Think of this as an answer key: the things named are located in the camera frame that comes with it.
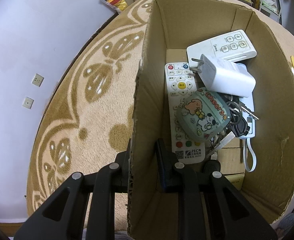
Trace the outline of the white power bank with cable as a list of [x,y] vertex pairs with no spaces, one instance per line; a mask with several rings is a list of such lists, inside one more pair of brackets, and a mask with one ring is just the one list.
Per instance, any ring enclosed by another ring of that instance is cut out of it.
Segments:
[[242,109],[243,118],[249,126],[248,133],[240,137],[240,140],[243,143],[243,162],[245,170],[247,172],[253,172],[257,165],[256,154],[251,146],[251,139],[256,135],[257,120],[253,116],[255,111],[253,96],[249,96],[248,98],[239,98],[239,104]]

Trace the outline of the upper white wall socket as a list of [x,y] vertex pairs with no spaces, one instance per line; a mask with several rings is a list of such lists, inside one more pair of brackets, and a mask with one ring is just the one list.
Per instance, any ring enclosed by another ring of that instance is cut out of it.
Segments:
[[34,76],[34,78],[33,78],[33,80],[32,80],[31,83],[32,83],[33,85],[37,86],[37,87],[40,87],[41,84],[42,84],[42,82],[43,82],[43,80],[44,80],[44,77],[42,77],[42,76],[39,75],[39,74],[35,74],[35,76]]

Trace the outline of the white TV remote control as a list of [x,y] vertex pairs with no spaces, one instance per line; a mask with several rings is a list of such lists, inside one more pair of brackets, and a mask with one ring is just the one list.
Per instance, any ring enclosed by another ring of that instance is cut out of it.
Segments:
[[196,164],[204,161],[205,146],[190,139],[180,126],[176,117],[177,110],[184,107],[187,97],[196,91],[195,78],[186,62],[167,63],[165,80],[169,103],[171,149],[179,162]]

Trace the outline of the green cartoon earbud case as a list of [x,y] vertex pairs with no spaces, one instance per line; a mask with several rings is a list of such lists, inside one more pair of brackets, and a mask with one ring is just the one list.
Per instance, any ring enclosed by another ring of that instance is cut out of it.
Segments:
[[222,97],[201,87],[178,106],[176,118],[184,132],[196,142],[207,142],[231,121],[230,109]]

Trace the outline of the white small remote control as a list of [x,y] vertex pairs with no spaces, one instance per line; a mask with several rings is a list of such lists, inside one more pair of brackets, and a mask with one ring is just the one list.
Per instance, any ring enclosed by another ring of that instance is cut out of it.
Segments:
[[196,67],[197,62],[192,59],[200,59],[202,54],[239,62],[256,57],[257,51],[246,33],[239,29],[187,47],[189,65]]

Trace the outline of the large white power adapter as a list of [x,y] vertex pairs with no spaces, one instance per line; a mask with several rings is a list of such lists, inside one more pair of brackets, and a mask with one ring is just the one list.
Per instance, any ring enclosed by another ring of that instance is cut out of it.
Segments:
[[254,91],[256,80],[242,64],[202,54],[193,68],[205,87],[213,92],[248,98]]

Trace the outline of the white wall socket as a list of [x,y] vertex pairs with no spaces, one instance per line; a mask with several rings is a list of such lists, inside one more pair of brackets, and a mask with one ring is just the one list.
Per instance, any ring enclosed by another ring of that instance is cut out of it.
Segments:
[[40,87],[41,84],[42,84],[42,82],[43,82],[43,80],[44,80],[44,77],[42,77],[42,76],[39,75],[39,74],[35,74],[35,76],[34,76],[34,78],[33,78],[33,80],[32,80],[31,83],[32,83],[33,85],[37,86],[37,87]]
[[34,100],[32,98],[25,97],[22,106],[27,109],[31,109],[33,102],[34,102]]

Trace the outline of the lower white wall socket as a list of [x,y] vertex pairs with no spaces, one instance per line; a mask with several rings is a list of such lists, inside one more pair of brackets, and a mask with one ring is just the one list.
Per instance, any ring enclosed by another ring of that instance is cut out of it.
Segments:
[[27,109],[31,109],[33,102],[34,102],[34,100],[32,98],[25,97],[22,106]]

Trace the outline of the beige brown patterned round rug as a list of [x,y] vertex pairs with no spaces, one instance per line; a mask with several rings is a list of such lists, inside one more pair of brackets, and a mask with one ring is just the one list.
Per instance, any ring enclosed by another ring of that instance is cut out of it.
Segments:
[[116,228],[134,239],[176,239],[178,198],[160,191],[158,138],[170,145],[167,62],[185,60],[201,40],[242,29],[257,56],[259,116],[254,172],[241,192],[268,223],[294,195],[294,36],[256,9],[233,0],[137,0],[75,61],[49,104],[33,146],[27,181],[32,214],[74,172],[97,172],[133,145],[128,194],[116,197]]

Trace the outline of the black car key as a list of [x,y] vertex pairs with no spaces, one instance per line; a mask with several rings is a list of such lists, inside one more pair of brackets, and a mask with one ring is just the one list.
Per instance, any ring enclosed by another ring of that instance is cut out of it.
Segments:
[[241,118],[240,122],[231,126],[231,131],[233,132],[235,137],[240,138],[242,136],[248,135],[250,131],[250,126],[244,118]]

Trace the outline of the brown cardboard box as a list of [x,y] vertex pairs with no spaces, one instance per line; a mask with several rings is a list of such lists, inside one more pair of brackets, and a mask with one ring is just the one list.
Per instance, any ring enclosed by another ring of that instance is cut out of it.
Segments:
[[294,36],[229,0],[137,0],[134,239],[276,239],[294,194]]

